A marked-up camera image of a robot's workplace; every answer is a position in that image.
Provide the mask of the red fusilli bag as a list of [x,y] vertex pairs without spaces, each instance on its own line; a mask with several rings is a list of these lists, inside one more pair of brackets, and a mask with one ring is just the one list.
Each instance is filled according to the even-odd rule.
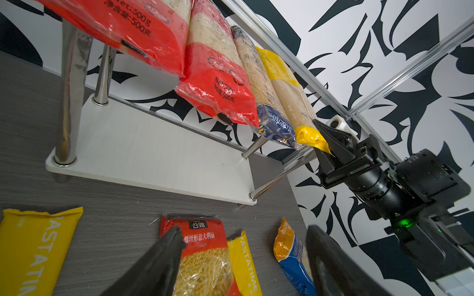
[[238,296],[223,223],[217,217],[162,216],[160,235],[181,229],[181,253],[175,296]]

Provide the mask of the small yellow pasta package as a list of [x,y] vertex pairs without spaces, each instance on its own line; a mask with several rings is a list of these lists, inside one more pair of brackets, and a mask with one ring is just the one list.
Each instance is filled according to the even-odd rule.
[[254,260],[245,231],[228,241],[233,275],[240,296],[262,296]]

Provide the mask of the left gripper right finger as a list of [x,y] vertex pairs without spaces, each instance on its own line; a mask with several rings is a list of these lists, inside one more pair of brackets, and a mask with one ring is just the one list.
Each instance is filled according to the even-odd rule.
[[321,228],[310,225],[306,249],[318,296],[388,296]]

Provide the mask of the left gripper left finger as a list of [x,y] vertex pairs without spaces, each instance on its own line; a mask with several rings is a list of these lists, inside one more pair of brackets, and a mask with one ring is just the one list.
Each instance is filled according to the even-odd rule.
[[102,295],[171,296],[184,248],[181,229],[172,227]]

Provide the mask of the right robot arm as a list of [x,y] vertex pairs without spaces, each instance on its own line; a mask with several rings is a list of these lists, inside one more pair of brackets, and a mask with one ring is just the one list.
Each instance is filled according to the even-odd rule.
[[429,281],[449,296],[471,296],[474,239],[449,212],[470,194],[470,186],[428,149],[383,170],[386,159],[373,135],[358,141],[318,120],[314,125],[329,147],[316,150],[322,186],[345,184],[365,203],[371,220],[390,221],[386,232],[398,238]]

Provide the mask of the orange blue pasta bag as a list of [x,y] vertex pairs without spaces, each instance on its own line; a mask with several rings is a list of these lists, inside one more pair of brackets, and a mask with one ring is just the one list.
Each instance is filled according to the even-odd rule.
[[296,236],[286,218],[282,218],[278,228],[273,252],[285,276],[299,295],[316,296],[306,247]]

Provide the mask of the red spaghetti package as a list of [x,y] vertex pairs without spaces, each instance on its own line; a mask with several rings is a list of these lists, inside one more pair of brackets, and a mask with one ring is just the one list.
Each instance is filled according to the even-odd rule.
[[183,76],[193,1],[69,0],[42,3],[104,44],[158,70]]
[[223,122],[258,127],[256,100],[233,41],[231,26],[212,1],[195,1],[184,76],[175,92]]

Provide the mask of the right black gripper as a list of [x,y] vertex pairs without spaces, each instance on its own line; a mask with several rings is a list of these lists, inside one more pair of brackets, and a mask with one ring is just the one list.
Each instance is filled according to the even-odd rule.
[[325,189],[344,183],[371,209],[370,218],[397,218],[409,211],[411,196],[381,169],[385,159],[374,136],[358,144],[350,133],[312,122],[333,155],[318,151],[318,177]]

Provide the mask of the yellow pastatime spaghetti package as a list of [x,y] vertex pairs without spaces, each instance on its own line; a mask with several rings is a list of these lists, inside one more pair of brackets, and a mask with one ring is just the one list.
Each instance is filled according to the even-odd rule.
[[256,50],[295,131],[296,142],[329,154],[328,143],[312,122],[316,119],[313,108],[289,66],[280,56],[269,50]]

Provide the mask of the orange blue spaghetti package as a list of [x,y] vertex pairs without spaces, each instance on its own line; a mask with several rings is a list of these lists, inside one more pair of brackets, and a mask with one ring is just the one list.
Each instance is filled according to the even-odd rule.
[[295,148],[295,132],[267,75],[257,48],[241,27],[233,25],[231,31],[256,101],[259,119],[256,132],[266,140]]

